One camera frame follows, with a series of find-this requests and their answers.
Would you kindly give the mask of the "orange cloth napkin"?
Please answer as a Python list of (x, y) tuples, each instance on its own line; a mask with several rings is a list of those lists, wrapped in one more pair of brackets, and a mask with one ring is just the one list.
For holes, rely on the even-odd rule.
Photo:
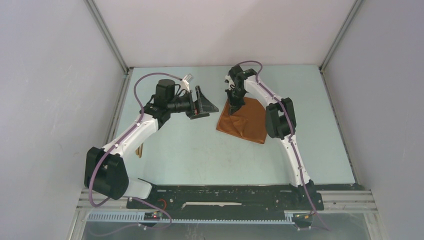
[(229, 114), (227, 101), (218, 119), (216, 130), (246, 141), (264, 144), (267, 137), (266, 110), (254, 98), (245, 97), (243, 105), (233, 115)]

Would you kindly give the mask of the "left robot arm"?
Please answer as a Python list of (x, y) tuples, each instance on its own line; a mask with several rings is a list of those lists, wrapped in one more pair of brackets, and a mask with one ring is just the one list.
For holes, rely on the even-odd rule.
[(84, 173), (87, 188), (113, 200), (132, 197), (138, 198), (145, 208), (156, 206), (158, 194), (152, 191), (153, 184), (129, 175), (129, 155), (160, 130), (172, 114), (184, 113), (194, 120), (219, 111), (199, 86), (194, 91), (182, 88), (183, 95), (177, 94), (176, 86), (178, 84), (174, 80), (160, 79), (151, 101), (142, 107), (134, 122), (123, 133), (101, 148), (88, 150)]

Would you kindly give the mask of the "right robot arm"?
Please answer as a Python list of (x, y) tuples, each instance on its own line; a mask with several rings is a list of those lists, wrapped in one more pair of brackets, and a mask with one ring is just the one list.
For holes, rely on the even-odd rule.
[(225, 82), (229, 103), (229, 115), (234, 115), (246, 105), (244, 97), (253, 95), (265, 109), (265, 130), (270, 138), (278, 139), (288, 158), (290, 170), (291, 204), (297, 209), (304, 209), (317, 194), (315, 184), (303, 163), (296, 137), (296, 116), (293, 101), (282, 98), (272, 91), (260, 79), (259, 73), (250, 68), (243, 70), (240, 65), (233, 66)]

